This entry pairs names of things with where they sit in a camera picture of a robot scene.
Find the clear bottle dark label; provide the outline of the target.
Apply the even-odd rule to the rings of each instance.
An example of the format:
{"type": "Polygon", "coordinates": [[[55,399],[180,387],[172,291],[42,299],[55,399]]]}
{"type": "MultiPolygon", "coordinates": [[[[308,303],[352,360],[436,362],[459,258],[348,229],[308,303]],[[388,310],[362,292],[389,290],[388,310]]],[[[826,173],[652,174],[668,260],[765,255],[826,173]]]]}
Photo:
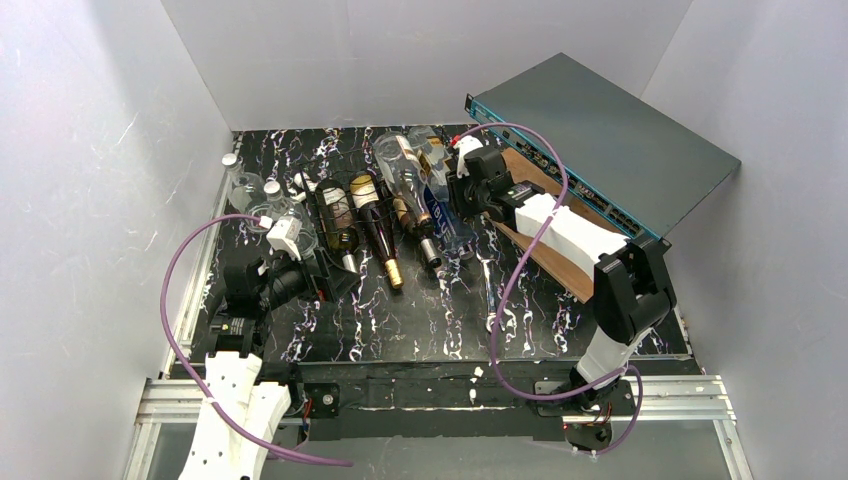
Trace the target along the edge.
{"type": "Polygon", "coordinates": [[[307,209],[284,196],[277,181],[266,183],[263,190],[269,205],[267,216],[273,220],[266,234],[272,249],[288,254],[295,261],[311,258],[318,246],[318,236],[307,209]]]}

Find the clear bottle red label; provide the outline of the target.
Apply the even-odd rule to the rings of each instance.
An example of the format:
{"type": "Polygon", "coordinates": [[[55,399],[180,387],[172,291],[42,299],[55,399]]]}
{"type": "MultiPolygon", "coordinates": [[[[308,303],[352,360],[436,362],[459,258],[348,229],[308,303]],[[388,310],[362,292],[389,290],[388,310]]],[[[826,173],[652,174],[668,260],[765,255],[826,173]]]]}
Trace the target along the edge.
{"type": "Polygon", "coordinates": [[[225,154],[221,163],[228,176],[230,205],[241,214],[257,218],[266,215],[269,202],[264,191],[265,181],[258,174],[247,171],[234,153],[225,154]]]}

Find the clear bottle gold label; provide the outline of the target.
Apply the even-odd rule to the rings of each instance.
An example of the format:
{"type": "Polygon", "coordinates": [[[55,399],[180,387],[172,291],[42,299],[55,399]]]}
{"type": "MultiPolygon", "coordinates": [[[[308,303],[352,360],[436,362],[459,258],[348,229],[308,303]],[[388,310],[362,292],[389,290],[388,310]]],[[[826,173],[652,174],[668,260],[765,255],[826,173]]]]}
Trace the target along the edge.
{"type": "Polygon", "coordinates": [[[419,163],[433,193],[436,196],[447,196],[450,156],[442,137],[432,127],[421,125],[412,127],[407,138],[418,155],[419,163]]]}

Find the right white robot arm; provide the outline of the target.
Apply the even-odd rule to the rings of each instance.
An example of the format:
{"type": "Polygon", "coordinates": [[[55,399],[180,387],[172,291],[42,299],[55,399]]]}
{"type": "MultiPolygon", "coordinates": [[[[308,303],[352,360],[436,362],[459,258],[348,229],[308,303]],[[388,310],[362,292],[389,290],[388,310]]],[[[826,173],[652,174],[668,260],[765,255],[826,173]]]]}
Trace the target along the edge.
{"type": "Polygon", "coordinates": [[[665,245],[649,235],[628,238],[574,213],[542,186],[515,181],[503,153],[466,137],[455,145],[456,165],[447,176],[453,208],[464,218],[479,214],[529,239],[524,255],[553,250],[592,281],[590,305],[596,330],[568,381],[528,400],[572,403],[589,409],[604,401],[626,371],[642,339],[677,305],[665,245]]]}

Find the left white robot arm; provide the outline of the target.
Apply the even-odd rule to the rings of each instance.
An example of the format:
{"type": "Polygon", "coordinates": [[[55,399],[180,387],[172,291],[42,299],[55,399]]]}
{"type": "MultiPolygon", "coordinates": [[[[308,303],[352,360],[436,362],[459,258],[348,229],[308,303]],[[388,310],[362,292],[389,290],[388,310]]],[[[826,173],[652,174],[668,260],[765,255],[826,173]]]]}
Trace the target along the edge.
{"type": "Polygon", "coordinates": [[[258,479],[268,456],[346,467],[348,461],[280,447],[273,437],[292,407],[297,383],[290,365],[263,369],[271,313],[301,299],[336,302],[355,290],[357,274],[317,249],[304,260],[280,253],[223,271],[223,305],[210,321],[203,371],[193,372],[203,400],[183,479],[258,479]]]}

